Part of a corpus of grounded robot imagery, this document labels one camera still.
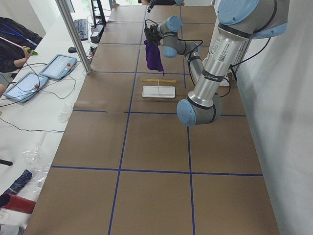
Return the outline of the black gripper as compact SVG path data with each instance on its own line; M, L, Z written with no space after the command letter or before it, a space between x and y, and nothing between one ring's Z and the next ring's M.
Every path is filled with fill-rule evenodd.
M149 0L148 2L149 2L149 5L147 8L147 12L150 13L156 3L156 0ZM162 37L159 35L158 26L159 26L158 24L152 24L148 26L145 23L145 28L144 28L144 33L145 33L147 42L150 44L154 44L156 46L159 46L160 41L162 40Z

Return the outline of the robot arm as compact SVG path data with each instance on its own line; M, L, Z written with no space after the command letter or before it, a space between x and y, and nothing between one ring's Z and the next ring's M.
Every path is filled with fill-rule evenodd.
M183 55L195 87L177 105L177 115L186 126L209 124L221 115L221 100L217 93L242 42L271 38L287 29L290 2L288 0L222 0L217 9L217 38L208 56L202 60L199 46L178 38L182 21L171 16L161 24L146 26L146 56L148 68L158 64L159 57L150 48L163 45L164 57Z

